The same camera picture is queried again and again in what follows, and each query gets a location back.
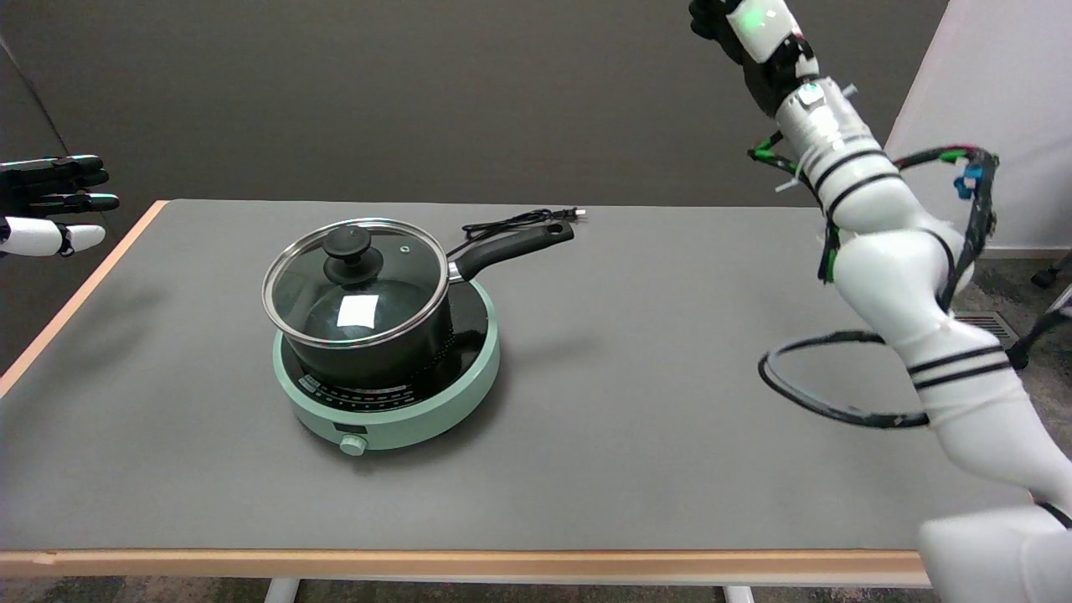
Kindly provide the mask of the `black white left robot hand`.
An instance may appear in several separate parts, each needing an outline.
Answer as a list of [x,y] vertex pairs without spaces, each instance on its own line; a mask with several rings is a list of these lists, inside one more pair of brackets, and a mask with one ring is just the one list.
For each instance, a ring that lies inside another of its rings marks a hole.
[[92,188],[110,182],[96,155],[40,157],[1,164],[1,251],[5,255],[68,258],[95,247],[106,229],[54,220],[66,214],[104,214],[120,198]]

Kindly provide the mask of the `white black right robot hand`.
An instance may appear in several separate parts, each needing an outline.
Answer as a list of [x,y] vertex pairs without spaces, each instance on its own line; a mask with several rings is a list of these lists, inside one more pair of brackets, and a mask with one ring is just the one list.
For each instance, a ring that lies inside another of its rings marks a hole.
[[814,49],[785,1],[693,1],[688,11],[693,33],[719,43],[766,117],[801,85],[820,79]]

